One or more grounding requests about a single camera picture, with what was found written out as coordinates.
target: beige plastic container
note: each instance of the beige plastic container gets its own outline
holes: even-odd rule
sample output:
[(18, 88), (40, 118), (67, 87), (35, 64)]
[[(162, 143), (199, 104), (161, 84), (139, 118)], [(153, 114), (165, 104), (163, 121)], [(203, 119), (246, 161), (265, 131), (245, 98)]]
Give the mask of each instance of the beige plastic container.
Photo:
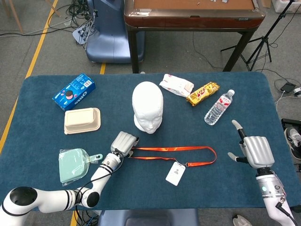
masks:
[(64, 133), (84, 133), (100, 128), (100, 110), (84, 108), (65, 112)]

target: lanyard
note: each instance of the lanyard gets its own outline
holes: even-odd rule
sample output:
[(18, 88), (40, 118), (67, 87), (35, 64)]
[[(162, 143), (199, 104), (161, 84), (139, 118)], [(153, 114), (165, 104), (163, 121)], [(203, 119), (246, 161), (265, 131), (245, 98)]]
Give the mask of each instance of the lanyard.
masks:
[[(187, 162), (184, 165), (186, 167), (194, 167), (194, 166), (205, 166), (210, 165), (216, 161), (217, 154), (215, 150), (209, 146), (184, 146), (184, 147), (135, 147), (133, 149), (139, 149), (144, 151), (156, 151), (156, 152), (180, 152), (180, 151), (190, 151), (190, 150), (200, 150), (200, 149), (208, 149), (214, 153), (213, 161), (201, 161), (201, 162)], [(165, 158), (165, 157), (131, 157), (134, 159), (143, 159), (143, 160), (153, 160), (153, 159), (163, 159), (163, 160), (175, 160), (175, 158)]]

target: table leg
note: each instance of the table leg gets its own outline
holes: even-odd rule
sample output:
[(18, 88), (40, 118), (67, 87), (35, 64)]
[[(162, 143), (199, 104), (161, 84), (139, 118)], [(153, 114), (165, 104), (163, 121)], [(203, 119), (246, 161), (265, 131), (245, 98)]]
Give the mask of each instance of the table leg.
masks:
[(15, 10), (15, 7), (14, 7), (14, 4), (13, 4), (13, 1), (12, 1), (12, 0), (9, 0), (9, 4), (10, 4), (10, 7), (11, 7), (11, 10), (13, 11), (13, 15), (14, 15), (14, 17), (15, 17), (15, 20), (16, 20), (16, 22), (17, 22), (17, 25), (18, 25), (18, 27), (19, 27), (19, 29), (20, 29), (20, 32), (23, 34), (24, 32), (23, 32), (23, 29), (22, 29), (21, 23), (20, 23), (20, 21), (19, 21), (19, 18), (18, 18), (17, 12), (16, 12), (16, 10)]
[(5, 2), (5, 0), (2, 0), (2, 5), (3, 5), (4, 9), (5, 9), (6, 15), (8, 17), (10, 17), (10, 12), (9, 12), (9, 9), (8, 9), (8, 6), (7, 6), (6, 2)]
[(223, 72), (230, 72), (232, 70), (233, 66), (237, 62), (238, 58), (240, 57), (241, 53), (244, 51), (246, 45), (248, 44), (249, 40), (251, 39), (254, 33), (255, 31), (243, 33), (232, 55), (230, 56)]
[(138, 49), (137, 49), (137, 32), (136, 31), (127, 31), (128, 36), (128, 44), (130, 47), (130, 54), (131, 54), (131, 63), (132, 63), (132, 70), (133, 73), (139, 73), (139, 64), (138, 64)]
[(48, 3), (48, 5), (53, 9), (53, 11), (55, 12), (55, 14), (57, 16), (59, 16), (59, 17), (61, 16), (61, 14), (56, 10), (56, 8), (53, 7), (53, 5), (51, 4), (51, 2), (49, 0), (45, 0), (45, 2)]

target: white snack package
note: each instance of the white snack package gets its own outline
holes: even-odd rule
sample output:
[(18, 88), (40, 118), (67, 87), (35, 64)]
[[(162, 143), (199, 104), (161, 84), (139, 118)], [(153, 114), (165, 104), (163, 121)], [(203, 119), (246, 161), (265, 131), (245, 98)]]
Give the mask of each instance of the white snack package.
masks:
[(160, 82), (160, 86), (176, 95), (187, 97), (190, 95), (194, 84), (185, 79), (165, 74), (162, 82)]

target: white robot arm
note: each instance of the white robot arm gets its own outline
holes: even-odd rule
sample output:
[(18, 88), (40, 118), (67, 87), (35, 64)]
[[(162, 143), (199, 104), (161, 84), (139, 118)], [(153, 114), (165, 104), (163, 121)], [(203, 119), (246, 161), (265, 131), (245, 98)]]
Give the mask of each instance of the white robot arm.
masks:
[(111, 153), (91, 177), (89, 183), (92, 183), (92, 189), (85, 187), (89, 183), (76, 190), (42, 191), (32, 187), (13, 189), (0, 206), (0, 222), (5, 222), (7, 226), (22, 226), (29, 212), (36, 207), (43, 213), (70, 210), (76, 205), (94, 207), (112, 173), (121, 167), (124, 156), (138, 141), (137, 137), (128, 133), (118, 134), (111, 145)]
[(282, 226), (296, 226), (297, 223), (286, 201), (283, 184), (270, 169), (275, 160), (266, 137), (247, 137), (237, 121), (232, 120), (232, 123), (240, 135), (239, 145), (245, 157), (237, 157), (231, 152), (228, 156), (234, 161), (249, 163), (251, 167), (257, 169), (256, 180), (269, 217)]

